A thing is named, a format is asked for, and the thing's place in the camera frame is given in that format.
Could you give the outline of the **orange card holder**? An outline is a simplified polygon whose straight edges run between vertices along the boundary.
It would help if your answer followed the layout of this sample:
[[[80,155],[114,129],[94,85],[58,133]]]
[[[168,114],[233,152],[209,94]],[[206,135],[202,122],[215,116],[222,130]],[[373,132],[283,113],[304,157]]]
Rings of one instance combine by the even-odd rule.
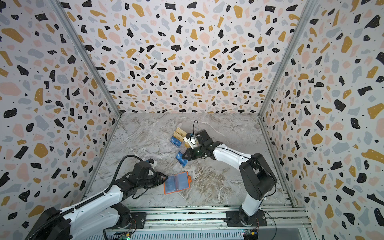
[[[169,195],[191,188],[192,179],[188,172],[169,176],[164,183],[164,194]]]

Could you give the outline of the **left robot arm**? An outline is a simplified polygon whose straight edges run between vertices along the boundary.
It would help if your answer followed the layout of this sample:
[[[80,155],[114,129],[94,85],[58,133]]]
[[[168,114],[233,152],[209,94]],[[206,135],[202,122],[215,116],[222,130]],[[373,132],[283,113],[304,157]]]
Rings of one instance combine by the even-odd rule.
[[[138,229],[139,221],[123,205],[137,199],[138,190],[161,186],[168,176],[153,169],[153,160],[140,161],[133,171],[113,178],[105,190],[70,207],[45,210],[27,235],[28,240],[84,240],[109,228]]]

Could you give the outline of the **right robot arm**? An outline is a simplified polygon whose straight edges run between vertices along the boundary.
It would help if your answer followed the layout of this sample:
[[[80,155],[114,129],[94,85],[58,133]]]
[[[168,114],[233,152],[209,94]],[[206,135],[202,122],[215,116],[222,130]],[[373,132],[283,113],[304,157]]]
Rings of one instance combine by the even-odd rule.
[[[250,155],[233,150],[220,141],[213,141],[205,130],[195,135],[187,133],[184,141],[190,147],[183,154],[183,159],[193,161],[211,158],[240,172],[247,195],[239,208],[235,223],[252,226],[257,221],[257,214],[264,199],[273,195],[271,191],[277,184],[277,178],[263,155]]]

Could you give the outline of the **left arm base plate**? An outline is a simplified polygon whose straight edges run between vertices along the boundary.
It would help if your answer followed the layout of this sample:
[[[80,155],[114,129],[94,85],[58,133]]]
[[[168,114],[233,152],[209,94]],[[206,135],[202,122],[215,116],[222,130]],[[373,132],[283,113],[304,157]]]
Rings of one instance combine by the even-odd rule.
[[[146,222],[147,213],[124,213],[120,216],[116,226],[123,230],[143,229]]]

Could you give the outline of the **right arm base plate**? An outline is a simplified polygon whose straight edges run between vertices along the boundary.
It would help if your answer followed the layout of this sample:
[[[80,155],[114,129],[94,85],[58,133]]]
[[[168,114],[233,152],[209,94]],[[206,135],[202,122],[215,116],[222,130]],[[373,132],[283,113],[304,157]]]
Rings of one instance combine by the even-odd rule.
[[[257,211],[252,216],[248,216],[245,212],[227,211],[224,222],[228,227],[266,227],[267,220],[265,212],[262,210]]]

